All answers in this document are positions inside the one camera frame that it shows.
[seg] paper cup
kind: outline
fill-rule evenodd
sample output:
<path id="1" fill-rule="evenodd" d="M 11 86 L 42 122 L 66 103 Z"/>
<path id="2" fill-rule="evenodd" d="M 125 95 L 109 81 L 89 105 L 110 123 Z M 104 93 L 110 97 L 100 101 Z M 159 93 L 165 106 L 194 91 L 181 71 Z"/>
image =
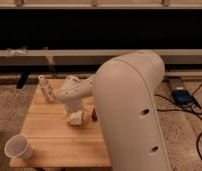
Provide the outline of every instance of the paper cup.
<path id="1" fill-rule="evenodd" d="M 29 140 L 24 135 L 15 135 L 11 137 L 5 147 L 4 153 L 9 158 L 29 159 L 33 155 L 33 149 Z"/>

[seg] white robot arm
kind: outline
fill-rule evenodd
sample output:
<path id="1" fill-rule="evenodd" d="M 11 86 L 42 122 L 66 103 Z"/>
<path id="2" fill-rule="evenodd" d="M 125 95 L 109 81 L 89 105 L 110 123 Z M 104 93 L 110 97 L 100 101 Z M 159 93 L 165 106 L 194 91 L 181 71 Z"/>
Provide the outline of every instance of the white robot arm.
<path id="1" fill-rule="evenodd" d="M 113 58 L 57 94 L 66 103 L 93 94 L 114 171 L 171 171 L 154 102 L 164 64 L 152 51 Z"/>

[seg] wooden table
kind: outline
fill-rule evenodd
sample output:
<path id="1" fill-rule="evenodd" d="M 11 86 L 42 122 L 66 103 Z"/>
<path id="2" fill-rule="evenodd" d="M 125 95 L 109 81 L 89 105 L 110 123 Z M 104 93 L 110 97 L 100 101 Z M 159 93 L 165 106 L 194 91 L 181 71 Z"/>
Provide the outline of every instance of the wooden table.
<path id="1" fill-rule="evenodd" d="M 49 80 L 55 91 L 64 80 Z M 29 107 L 21 134 L 34 149 L 28 161 L 11 159 L 11 167 L 110 167 L 105 142 L 98 122 L 93 122 L 93 99 L 85 98 L 84 124 L 69 126 L 64 104 L 44 100 L 38 86 Z"/>

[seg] screw hole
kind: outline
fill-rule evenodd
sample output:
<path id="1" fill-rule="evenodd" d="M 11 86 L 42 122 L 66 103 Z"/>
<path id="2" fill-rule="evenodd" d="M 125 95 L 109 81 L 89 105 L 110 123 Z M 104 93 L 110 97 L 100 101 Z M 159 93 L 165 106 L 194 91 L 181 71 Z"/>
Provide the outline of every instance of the screw hole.
<path id="1" fill-rule="evenodd" d="M 149 109 L 145 109 L 145 110 L 142 111 L 142 114 L 141 114 L 141 115 L 144 116 L 144 115 L 147 115 L 148 113 L 149 113 Z"/>
<path id="2" fill-rule="evenodd" d="M 150 154 L 156 153 L 158 149 L 159 149 L 158 146 L 153 147 L 153 148 L 151 149 L 151 151 L 150 151 Z"/>

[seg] floor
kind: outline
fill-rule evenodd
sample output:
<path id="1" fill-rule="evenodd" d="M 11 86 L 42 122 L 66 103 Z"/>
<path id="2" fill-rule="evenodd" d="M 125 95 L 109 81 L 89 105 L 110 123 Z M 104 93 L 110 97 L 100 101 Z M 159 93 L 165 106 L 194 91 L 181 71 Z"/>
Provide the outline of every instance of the floor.
<path id="1" fill-rule="evenodd" d="M 0 171 L 32 171 L 33 169 L 9 168 L 9 159 L 4 155 L 3 149 L 5 142 L 20 132 L 36 84 L 31 82 L 25 85 L 23 89 L 18 90 L 15 85 L 3 85 L 8 84 L 8 81 L 5 80 L 0 79 Z M 189 81 L 185 84 L 192 92 L 199 83 Z M 169 97 L 167 82 L 163 82 L 157 88 L 156 93 Z M 199 101 L 202 100 L 202 88 L 196 97 Z M 173 108 L 159 97 L 156 97 L 156 104 L 157 108 Z M 195 148 L 196 137 L 201 130 L 200 121 L 194 116 L 182 112 L 159 113 L 159 117 L 172 169 L 174 171 L 202 171 L 202 163 Z M 68 170 L 88 171 L 87 168 Z M 89 171 L 101 170 L 108 169 L 89 169 Z"/>

